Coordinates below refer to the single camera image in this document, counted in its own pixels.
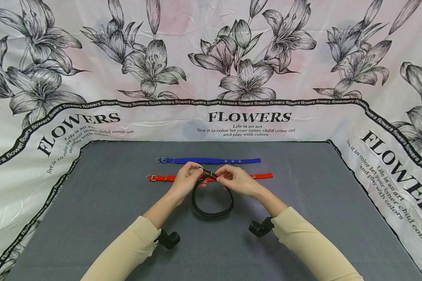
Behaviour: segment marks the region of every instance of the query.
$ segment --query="metal buckle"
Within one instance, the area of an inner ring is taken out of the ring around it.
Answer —
[[[145,177],[145,180],[146,181],[156,181],[156,180],[154,180],[154,177],[157,177],[157,175],[150,174],[147,177]]]
[[[205,172],[206,175],[203,175],[201,178],[199,178],[199,180],[204,180],[205,178],[212,178],[213,180],[215,180],[217,178],[217,175],[214,174],[212,171],[203,169],[203,172]]]
[[[167,158],[166,157],[157,158],[157,159],[155,159],[155,162],[157,162],[157,163],[167,163]]]

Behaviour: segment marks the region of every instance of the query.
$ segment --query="woman's left hand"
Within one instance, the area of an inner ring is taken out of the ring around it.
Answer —
[[[198,178],[203,174],[203,168],[195,162],[186,163],[175,177],[175,181],[167,192],[177,201],[177,206],[182,203],[186,195],[188,195],[194,188]],[[207,181],[204,180],[200,183],[199,187],[206,186]]]

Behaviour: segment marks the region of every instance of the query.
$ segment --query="blue strap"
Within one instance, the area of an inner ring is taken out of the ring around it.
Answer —
[[[185,164],[187,162],[195,162],[202,164],[247,164],[247,163],[260,163],[261,158],[256,159],[219,159],[219,158],[203,158],[203,157],[189,157],[189,158],[157,158],[157,163],[177,163]]]

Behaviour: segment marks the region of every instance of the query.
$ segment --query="white backdrop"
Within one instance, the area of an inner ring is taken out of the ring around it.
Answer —
[[[91,141],[326,141],[422,271],[422,0],[0,1],[0,280]]]

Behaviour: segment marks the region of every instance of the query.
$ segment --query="forearm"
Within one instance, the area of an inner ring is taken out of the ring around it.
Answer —
[[[148,219],[137,218],[99,255],[81,281],[125,281],[136,266],[152,255],[159,234]]]
[[[267,212],[272,218],[280,215],[288,206],[283,203],[277,196],[266,189],[264,186],[259,186],[254,197],[264,205]]]
[[[344,255],[292,207],[272,219],[274,234],[319,281],[362,281]]]
[[[142,216],[149,219],[156,228],[161,228],[178,203],[179,199],[167,192]]]
[[[177,204],[169,192],[164,195],[99,255],[81,281],[124,281],[152,255],[159,229]]]

